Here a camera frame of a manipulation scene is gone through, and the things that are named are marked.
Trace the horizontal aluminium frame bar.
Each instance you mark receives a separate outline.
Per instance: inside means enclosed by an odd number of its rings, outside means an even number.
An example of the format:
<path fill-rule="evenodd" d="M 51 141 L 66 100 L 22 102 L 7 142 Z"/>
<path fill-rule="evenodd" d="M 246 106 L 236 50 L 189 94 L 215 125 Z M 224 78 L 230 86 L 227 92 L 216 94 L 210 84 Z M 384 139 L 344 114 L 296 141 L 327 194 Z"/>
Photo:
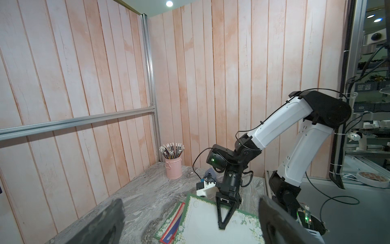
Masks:
<path fill-rule="evenodd" d="M 1 141 L 155 112 L 155 106 L 1 129 Z"/>

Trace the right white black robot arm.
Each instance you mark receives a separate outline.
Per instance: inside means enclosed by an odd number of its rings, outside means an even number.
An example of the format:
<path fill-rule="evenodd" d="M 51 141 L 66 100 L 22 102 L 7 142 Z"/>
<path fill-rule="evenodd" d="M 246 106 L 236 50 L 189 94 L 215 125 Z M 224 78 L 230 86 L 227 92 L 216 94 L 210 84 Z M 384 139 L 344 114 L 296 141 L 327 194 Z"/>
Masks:
<path fill-rule="evenodd" d="M 225 229 L 242 202 L 239 190 L 242 177 L 249 174 L 249 163 L 275 139 L 291 143 L 269 179 L 273 199 L 291 217 L 297 218 L 297 201 L 302 179 L 324 142 L 351 117 L 352 109 L 345 98 L 325 94 L 323 89 L 295 91 L 289 99 L 254 129 L 242 131 L 230 150 L 214 145 L 207 163 L 223 174 L 216 183 L 218 226 Z"/>

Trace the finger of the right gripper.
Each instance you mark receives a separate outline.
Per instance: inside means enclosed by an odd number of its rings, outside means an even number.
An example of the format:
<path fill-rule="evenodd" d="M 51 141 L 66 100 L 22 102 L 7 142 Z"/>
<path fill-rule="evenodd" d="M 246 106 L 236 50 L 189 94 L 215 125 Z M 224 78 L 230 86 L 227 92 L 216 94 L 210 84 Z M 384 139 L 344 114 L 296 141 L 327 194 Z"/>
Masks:
<path fill-rule="evenodd" d="M 218 227 L 225 230 L 236 209 L 240 206 L 242 198 L 216 196 L 216 209 L 218 218 Z"/>

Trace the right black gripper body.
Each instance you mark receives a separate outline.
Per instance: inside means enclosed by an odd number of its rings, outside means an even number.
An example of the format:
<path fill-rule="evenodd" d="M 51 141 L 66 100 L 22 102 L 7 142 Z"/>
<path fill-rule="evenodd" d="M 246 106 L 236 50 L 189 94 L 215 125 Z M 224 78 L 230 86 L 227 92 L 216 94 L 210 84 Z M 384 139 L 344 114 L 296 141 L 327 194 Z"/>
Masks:
<path fill-rule="evenodd" d="M 253 171 L 245 172 L 252 159 L 253 151 L 247 148 L 236 152 L 217 144 L 212 147 L 206 162 L 224 174 L 222 182 L 216 184 L 224 203 L 242 202 L 240 188 L 249 186 L 253 179 Z"/>

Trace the green floral stationery paper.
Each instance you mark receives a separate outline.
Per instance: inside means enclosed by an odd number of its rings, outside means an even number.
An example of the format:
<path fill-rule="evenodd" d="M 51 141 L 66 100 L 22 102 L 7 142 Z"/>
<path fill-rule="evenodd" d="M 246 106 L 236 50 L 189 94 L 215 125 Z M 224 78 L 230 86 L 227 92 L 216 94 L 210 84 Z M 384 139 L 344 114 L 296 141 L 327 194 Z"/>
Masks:
<path fill-rule="evenodd" d="M 175 234 L 175 244 L 264 244 L 259 218 L 235 210 L 224 230 L 219 229 L 214 201 L 188 194 Z"/>
<path fill-rule="evenodd" d="M 168 215 L 168 218 L 163 222 L 162 226 L 158 229 L 156 234 L 154 235 L 154 238 L 157 240 L 160 240 L 163 234 L 166 232 L 170 224 L 172 223 L 173 219 L 175 218 L 177 212 L 181 208 L 181 206 L 184 204 L 184 202 L 178 202 L 175 207 L 173 208 L 173 211 Z"/>

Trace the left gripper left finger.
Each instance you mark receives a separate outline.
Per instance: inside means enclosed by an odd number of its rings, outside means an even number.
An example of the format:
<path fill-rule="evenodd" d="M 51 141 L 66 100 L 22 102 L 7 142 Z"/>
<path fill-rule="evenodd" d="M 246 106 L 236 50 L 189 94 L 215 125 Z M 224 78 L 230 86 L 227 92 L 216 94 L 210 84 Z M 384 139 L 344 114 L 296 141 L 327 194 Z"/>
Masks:
<path fill-rule="evenodd" d="M 118 244 L 124 225 L 123 201 L 115 199 L 66 244 Z"/>

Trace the bundle of pencils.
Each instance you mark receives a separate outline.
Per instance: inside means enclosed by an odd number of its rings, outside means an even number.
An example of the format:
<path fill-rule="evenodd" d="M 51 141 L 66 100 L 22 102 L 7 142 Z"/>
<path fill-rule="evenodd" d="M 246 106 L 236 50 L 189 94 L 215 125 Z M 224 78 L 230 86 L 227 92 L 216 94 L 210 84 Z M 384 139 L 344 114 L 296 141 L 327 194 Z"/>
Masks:
<path fill-rule="evenodd" d="M 165 159 L 179 158 L 185 147 L 182 143 L 168 143 L 159 147 L 159 151 Z"/>

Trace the pink pencil cup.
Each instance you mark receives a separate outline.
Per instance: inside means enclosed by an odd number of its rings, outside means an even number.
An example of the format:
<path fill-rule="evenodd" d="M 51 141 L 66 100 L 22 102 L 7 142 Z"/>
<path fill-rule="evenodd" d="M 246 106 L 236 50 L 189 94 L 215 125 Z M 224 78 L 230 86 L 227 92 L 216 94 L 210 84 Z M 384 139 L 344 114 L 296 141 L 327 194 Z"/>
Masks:
<path fill-rule="evenodd" d="M 182 176 L 182 159 L 165 159 L 166 175 L 169 179 L 175 180 Z"/>

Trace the grey blue hole punch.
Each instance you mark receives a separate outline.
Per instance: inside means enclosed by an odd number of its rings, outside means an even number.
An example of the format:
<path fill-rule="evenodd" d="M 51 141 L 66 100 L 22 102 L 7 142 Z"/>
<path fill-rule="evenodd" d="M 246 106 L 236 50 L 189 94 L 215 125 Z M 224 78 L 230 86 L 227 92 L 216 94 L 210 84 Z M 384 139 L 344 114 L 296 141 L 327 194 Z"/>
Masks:
<path fill-rule="evenodd" d="M 204 181 L 207 183 L 216 183 L 216 171 L 213 168 L 209 168 L 204 174 Z"/>

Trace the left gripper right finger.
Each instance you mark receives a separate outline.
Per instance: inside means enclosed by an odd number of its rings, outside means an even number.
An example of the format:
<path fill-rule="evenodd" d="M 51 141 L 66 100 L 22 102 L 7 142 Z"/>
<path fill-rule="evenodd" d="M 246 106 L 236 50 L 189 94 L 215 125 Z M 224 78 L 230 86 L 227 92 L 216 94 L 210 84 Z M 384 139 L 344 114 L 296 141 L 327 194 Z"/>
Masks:
<path fill-rule="evenodd" d="M 323 244 L 323 239 L 302 227 L 268 196 L 260 197 L 259 222 L 266 244 Z"/>

